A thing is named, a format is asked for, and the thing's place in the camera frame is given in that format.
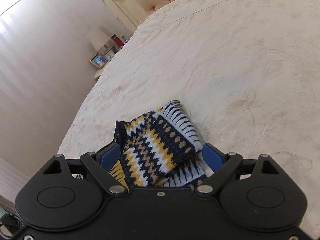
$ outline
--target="lampshade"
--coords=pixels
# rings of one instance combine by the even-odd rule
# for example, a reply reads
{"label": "lampshade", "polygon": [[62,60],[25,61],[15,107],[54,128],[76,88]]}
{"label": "lampshade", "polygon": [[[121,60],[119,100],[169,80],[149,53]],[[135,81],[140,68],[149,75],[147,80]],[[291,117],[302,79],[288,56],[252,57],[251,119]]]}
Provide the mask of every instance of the lampshade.
{"label": "lampshade", "polygon": [[101,49],[103,45],[105,45],[110,40],[110,37],[108,35],[97,29],[92,29],[88,33],[87,38],[96,50]]}

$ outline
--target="triangular cutout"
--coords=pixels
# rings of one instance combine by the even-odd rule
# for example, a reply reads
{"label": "triangular cutout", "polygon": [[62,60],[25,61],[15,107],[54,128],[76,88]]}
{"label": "triangular cutout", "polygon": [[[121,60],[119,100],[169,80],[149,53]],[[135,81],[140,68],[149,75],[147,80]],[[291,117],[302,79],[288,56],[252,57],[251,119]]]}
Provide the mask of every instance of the triangular cutout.
{"label": "triangular cutout", "polygon": [[279,175],[279,172],[276,170],[274,166],[272,166],[272,164],[269,161],[263,162],[262,173]]}
{"label": "triangular cutout", "polygon": [[54,161],[49,168],[46,169],[46,171],[43,173],[45,175],[47,174],[57,174],[61,173],[61,166],[59,161]]}

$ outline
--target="folded knit garment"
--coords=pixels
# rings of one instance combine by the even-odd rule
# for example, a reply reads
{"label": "folded knit garment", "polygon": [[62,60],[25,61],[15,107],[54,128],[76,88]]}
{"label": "folded knit garment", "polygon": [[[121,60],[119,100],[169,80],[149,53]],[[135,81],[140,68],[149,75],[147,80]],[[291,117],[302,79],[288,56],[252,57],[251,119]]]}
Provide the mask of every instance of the folded knit garment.
{"label": "folded knit garment", "polygon": [[122,154],[110,174],[127,188],[198,185],[206,178],[197,157],[203,145],[177,100],[117,122],[114,142]]}

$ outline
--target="blue gripper pad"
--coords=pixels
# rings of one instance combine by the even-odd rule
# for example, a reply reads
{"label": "blue gripper pad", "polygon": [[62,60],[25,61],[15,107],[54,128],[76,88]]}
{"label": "blue gripper pad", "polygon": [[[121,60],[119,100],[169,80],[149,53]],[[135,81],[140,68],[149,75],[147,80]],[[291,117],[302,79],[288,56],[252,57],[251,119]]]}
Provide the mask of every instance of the blue gripper pad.
{"label": "blue gripper pad", "polygon": [[120,159],[120,155],[120,145],[117,143],[111,143],[108,147],[97,153],[96,162],[109,172]]}
{"label": "blue gripper pad", "polygon": [[216,172],[227,161],[227,156],[210,143],[202,147],[202,158],[213,172]]}

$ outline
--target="nightstand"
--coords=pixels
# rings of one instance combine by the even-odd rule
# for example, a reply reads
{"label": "nightstand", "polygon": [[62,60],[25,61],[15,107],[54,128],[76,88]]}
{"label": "nightstand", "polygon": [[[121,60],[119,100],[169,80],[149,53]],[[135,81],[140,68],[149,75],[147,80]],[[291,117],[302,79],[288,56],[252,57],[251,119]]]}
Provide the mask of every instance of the nightstand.
{"label": "nightstand", "polygon": [[96,74],[94,75],[94,79],[99,79],[99,77],[101,76],[102,72],[104,71],[104,69],[106,68],[106,66],[108,65],[109,62],[107,62],[102,69],[99,69]]}

